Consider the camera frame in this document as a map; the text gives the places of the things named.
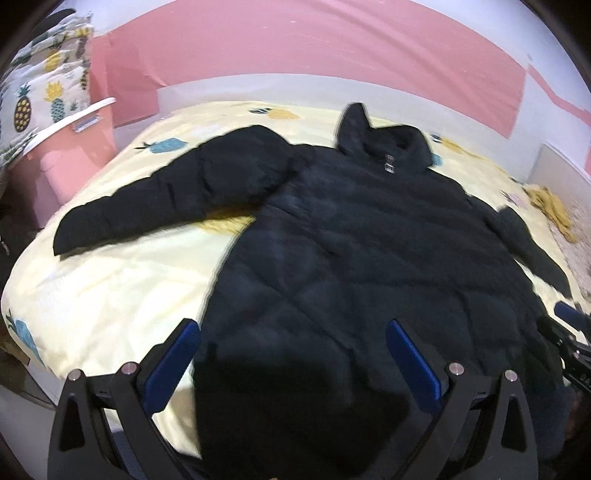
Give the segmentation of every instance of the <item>black puffer jacket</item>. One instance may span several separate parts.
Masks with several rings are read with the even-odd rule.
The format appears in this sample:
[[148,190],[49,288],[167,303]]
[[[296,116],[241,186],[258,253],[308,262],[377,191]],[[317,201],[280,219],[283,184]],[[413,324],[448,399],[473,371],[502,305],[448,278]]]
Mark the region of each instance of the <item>black puffer jacket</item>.
[[334,149],[243,128],[74,208],[54,252],[258,208],[219,273],[194,359],[197,429],[216,478],[392,474],[429,421],[386,348],[395,317],[445,361],[519,373],[538,443],[555,440],[540,449],[555,453],[567,411],[560,359],[536,330],[544,306],[512,254],[569,294],[566,277],[513,210],[467,196],[431,162],[419,130],[373,129],[360,104]]

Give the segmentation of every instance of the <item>floor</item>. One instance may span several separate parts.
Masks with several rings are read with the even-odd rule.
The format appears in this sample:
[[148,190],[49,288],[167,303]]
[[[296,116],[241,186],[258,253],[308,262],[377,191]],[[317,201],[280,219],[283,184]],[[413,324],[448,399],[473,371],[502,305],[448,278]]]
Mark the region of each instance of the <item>floor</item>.
[[0,386],[0,432],[35,480],[47,479],[47,453],[54,412]]

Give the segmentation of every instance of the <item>box handle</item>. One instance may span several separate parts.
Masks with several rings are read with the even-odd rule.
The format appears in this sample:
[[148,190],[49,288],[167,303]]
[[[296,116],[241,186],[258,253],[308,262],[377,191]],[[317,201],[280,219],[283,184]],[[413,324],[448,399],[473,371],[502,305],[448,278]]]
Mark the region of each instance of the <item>box handle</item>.
[[79,120],[76,123],[74,123],[72,125],[72,130],[74,131],[74,133],[79,134],[83,130],[86,130],[88,127],[91,127],[92,125],[94,125],[102,119],[103,118],[98,113],[94,113],[93,115],[89,115],[83,118],[82,120]]

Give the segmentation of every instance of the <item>jacket collar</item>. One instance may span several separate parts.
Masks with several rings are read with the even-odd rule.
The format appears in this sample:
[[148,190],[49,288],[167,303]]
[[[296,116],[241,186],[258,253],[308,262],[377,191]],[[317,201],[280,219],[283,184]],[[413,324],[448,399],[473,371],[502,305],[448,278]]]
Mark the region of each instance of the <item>jacket collar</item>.
[[336,148],[352,157],[369,157],[379,162],[388,159],[397,170],[408,173],[419,173],[433,165],[431,149],[418,128],[373,128],[361,103],[352,103],[345,109]]

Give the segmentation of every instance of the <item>blue gripper pad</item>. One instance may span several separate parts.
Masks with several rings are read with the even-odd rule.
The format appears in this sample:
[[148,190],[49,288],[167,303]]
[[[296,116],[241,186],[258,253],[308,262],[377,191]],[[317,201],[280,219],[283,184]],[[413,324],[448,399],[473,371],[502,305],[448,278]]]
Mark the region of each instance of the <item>blue gripper pad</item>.
[[574,308],[563,301],[556,302],[554,314],[568,323],[571,327],[586,333],[590,327],[591,320],[584,313],[577,312]]
[[137,390],[148,415],[164,410],[197,352],[200,337],[197,322],[184,319],[164,343],[152,347],[144,357]]
[[409,325],[392,320],[386,328],[386,345],[419,408],[433,415],[449,387],[445,362],[437,351],[422,343]]

